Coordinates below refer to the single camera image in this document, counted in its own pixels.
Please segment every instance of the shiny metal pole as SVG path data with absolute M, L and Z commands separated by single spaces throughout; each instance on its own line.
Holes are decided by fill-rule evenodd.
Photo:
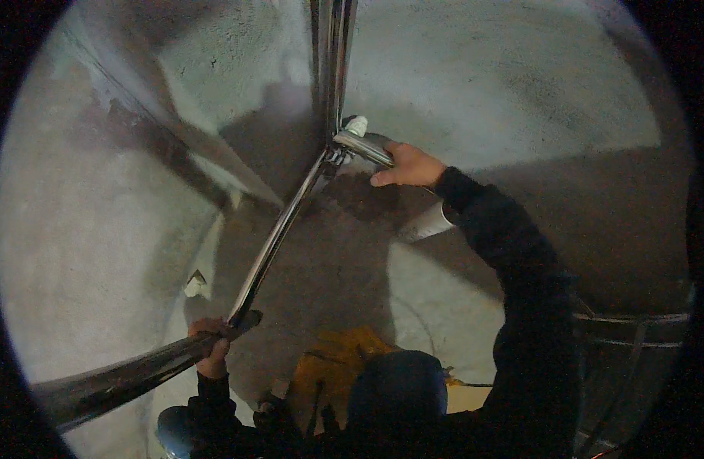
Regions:
M 237 324 L 241 323 L 243 317 L 245 317 L 245 313 L 250 309 L 250 305 L 253 299 L 255 299 L 255 294 L 262 280 L 265 278 L 267 269 L 271 265 L 273 257 L 283 241 L 283 237 L 288 232 L 288 228 L 298 214 L 303 198 L 308 196 L 314 184 L 319 179 L 322 173 L 321 164 L 326 157 L 327 150 L 324 149 L 314 165 L 311 166 L 311 170 L 309 170 L 309 173 L 306 175 L 306 178 L 303 180 L 301 187 L 298 189 L 291 202 L 283 209 L 283 212 L 281 212 L 281 215 L 278 217 L 278 221 L 275 222 L 271 234 L 266 239 L 265 244 L 260 250 L 260 254 L 255 258 L 255 262 L 250 268 L 248 277 L 240 288 L 240 293 L 237 295 L 235 305 L 229 313 L 227 325 L 230 327 L 237 327 Z
M 90 372 L 31 386 L 33 398 L 59 433 L 136 399 L 209 355 L 222 337 L 234 341 L 260 322 L 258 311 L 223 335 L 202 332 Z
M 334 142 L 350 148 L 355 153 L 364 156 L 366 160 L 372 161 L 377 165 L 385 166 L 386 168 L 395 166 L 393 158 L 382 147 L 349 131 L 339 132 L 334 136 Z
M 311 0 L 317 103 L 325 118 L 327 147 L 342 120 L 356 15 L 357 0 Z
M 59 433 L 138 398 L 191 368 L 208 355 L 222 336 L 234 340 L 259 322 L 260 314 L 251 317 L 249 307 L 283 237 L 298 214 L 303 198 L 309 195 L 320 176 L 333 175 L 322 167 L 323 164 L 338 167 L 337 162 L 326 160 L 333 157 L 332 139 L 339 130 L 357 0 L 312 2 L 311 9 L 315 23 L 318 97 L 326 107 L 323 111 L 326 115 L 325 145 L 258 254 L 229 314 L 228 328 L 223 335 L 202 333 L 114 365 L 32 385 L 34 399 Z
M 248 316 L 250 305 L 283 237 L 298 214 L 303 198 L 323 173 L 321 165 L 326 157 L 325 149 L 291 202 L 279 215 L 230 312 L 227 320 L 229 327 L 225 333 L 228 339 L 236 339 L 259 322 L 259 313 L 255 317 Z M 209 355 L 212 346 L 221 337 L 218 334 L 200 334 L 185 338 L 114 365 L 55 381 L 40 382 L 33 385 L 31 390 L 46 417 L 59 433 L 64 433 L 138 398 L 191 368 Z

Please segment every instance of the gray concrete surface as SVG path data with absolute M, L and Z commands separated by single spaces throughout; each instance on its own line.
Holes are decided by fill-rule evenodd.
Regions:
M 359 4 L 347 114 L 521 200 L 594 308 L 684 308 L 686 130 L 623 11 Z M 136 355 L 227 311 L 276 211 L 234 210 L 226 194 L 286 198 L 317 144 L 305 2 L 97 5 L 34 63 L 1 155 L 0 288 L 31 381 Z M 264 323 L 231 349 L 245 423 L 322 329 L 371 325 L 462 380 L 492 380 L 503 319 L 492 271 L 454 231 L 396 243 L 433 198 L 372 189 L 360 170 L 303 211 L 256 300 Z M 210 299 L 181 293 L 196 268 Z M 67 440 L 83 457 L 160 457 L 157 414 L 195 390 L 185 372 Z

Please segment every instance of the hand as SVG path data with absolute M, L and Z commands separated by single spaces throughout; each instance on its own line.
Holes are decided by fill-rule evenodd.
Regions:
M 204 317 L 189 326 L 189 336 L 194 336 L 200 331 L 210 331 L 218 334 L 223 328 L 224 320 L 222 317 L 219 319 L 208 319 L 207 317 Z M 224 375 L 227 374 L 227 363 L 224 359 L 228 352 L 229 341 L 227 338 L 220 339 L 212 348 L 212 353 L 210 353 L 210 356 L 200 360 L 196 364 L 196 371 L 207 378 L 224 378 Z
M 446 170 L 446 164 L 413 145 L 390 141 L 385 149 L 393 155 L 395 167 L 376 173 L 370 179 L 374 187 L 390 184 L 432 187 Z

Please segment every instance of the black sleeve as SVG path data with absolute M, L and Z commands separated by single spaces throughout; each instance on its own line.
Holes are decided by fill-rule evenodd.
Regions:
M 235 416 L 237 405 L 229 397 L 228 376 L 199 376 L 199 395 L 189 399 L 192 459 L 256 457 L 263 454 L 255 428 L 243 426 Z
M 495 270 L 505 294 L 497 373 L 477 418 L 513 454 L 568 456 L 579 397 L 571 276 L 528 213 L 496 187 L 448 168 L 434 191 L 457 211 L 469 246 Z

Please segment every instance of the person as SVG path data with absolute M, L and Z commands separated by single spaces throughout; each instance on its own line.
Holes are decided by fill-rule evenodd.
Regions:
M 185 454 L 181 457 L 190 451 L 193 459 L 573 454 L 580 399 L 569 302 L 573 277 L 527 212 L 495 186 L 479 184 L 411 145 L 387 142 L 385 148 L 395 168 L 377 172 L 370 183 L 432 189 L 458 213 L 469 246 L 495 270 L 504 291 L 505 323 L 493 348 L 497 372 L 484 405 L 445 414 L 438 359 L 400 351 L 366 364 L 351 390 L 344 430 L 330 428 L 304 439 L 282 403 L 273 416 L 256 413 L 256 428 L 246 427 L 229 398 L 228 344 L 220 340 L 196 365 L 199 395 L 159 419 L 162 442 L 173 444 Z M 219 326 L 204 319 L 192 325 L 190 334 Z

